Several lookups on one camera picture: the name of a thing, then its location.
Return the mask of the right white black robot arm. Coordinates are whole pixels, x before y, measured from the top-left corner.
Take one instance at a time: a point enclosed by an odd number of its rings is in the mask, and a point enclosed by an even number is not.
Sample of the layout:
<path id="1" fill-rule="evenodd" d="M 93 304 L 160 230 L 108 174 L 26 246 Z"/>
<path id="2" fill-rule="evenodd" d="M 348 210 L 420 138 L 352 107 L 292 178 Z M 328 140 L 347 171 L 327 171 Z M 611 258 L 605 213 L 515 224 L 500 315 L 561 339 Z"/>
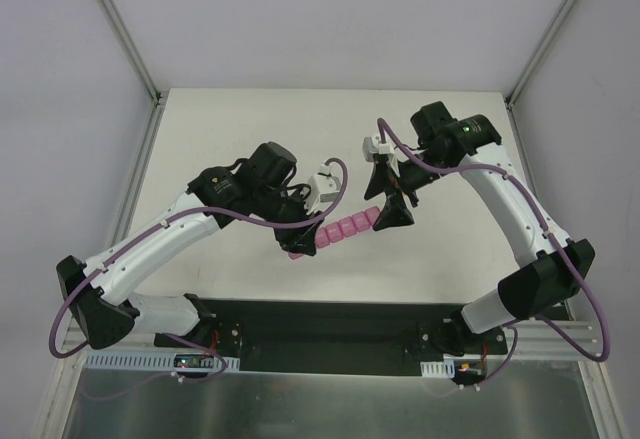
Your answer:
<path id="1" fill-rule="evenodd" d="M 363 141 L 373 164 L 364 194 L 386 197 L 374 230 L 413 224 L 420 188 L 450 174 L 465 179 L 482 199 L 511 247 L 517 271 L 496 288 L 465 305 L 450 328 L 452 346 L 473 353 L 486 332 L 526 320 L 574 297 L 595 258 L 588 240 L 576 241 L 540 205 L 519 178 L 502 138 L 484 115 L 458 120 L 442 102 L 423 106 L 410 119 L 417 150 L 401 161 L 406 145 L 385 126 Z"/>

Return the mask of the pink weekly pill organizer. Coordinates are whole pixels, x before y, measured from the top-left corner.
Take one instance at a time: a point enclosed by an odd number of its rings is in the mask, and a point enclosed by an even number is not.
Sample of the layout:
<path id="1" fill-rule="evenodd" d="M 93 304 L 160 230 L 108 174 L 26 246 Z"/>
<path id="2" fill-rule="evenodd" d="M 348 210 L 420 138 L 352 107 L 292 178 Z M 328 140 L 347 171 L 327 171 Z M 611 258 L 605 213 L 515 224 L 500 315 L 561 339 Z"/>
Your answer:
<path id="1" fill-rule="evenodd" d="M 315 235 L 316 250 L 324 249 L 358 234 L 371 231 L 380 214 L 381 209 L 378 206 L 373 206 L 343 217 L 326 226 L 321 226 Z"/>

